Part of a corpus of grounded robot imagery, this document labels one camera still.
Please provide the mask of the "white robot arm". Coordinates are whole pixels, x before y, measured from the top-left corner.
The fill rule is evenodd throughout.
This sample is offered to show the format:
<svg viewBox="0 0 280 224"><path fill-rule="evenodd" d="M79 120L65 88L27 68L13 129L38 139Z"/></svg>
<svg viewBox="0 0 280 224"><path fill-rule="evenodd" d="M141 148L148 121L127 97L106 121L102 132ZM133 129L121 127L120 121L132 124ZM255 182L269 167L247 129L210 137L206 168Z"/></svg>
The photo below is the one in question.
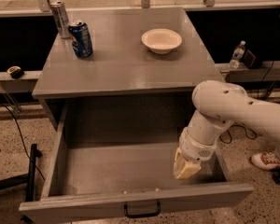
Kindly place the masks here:
<svg viewBox="0 0 280 224"><path fill-rule="evenodd" d="M174 175L187 179L201 170L217 149L217 140L234 122L276 140L280 158L280 104L257 100L239 85L207 80L192 93L195 112L179 137Z"/></svg>

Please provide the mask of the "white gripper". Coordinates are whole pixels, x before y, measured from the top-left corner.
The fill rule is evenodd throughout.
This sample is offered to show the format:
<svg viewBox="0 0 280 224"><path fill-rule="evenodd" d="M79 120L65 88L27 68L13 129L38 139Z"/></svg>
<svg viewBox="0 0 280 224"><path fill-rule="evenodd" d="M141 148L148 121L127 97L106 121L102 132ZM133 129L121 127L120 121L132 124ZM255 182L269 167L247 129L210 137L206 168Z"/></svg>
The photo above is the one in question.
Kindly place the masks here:
<svg viewBox="0 0 280 224"><path fill-rule="evenodd" d="M203 129L185 128L175 152L174 176L187 179L201 170L199 162L209 161L217 149L217 137Z"/></svg>

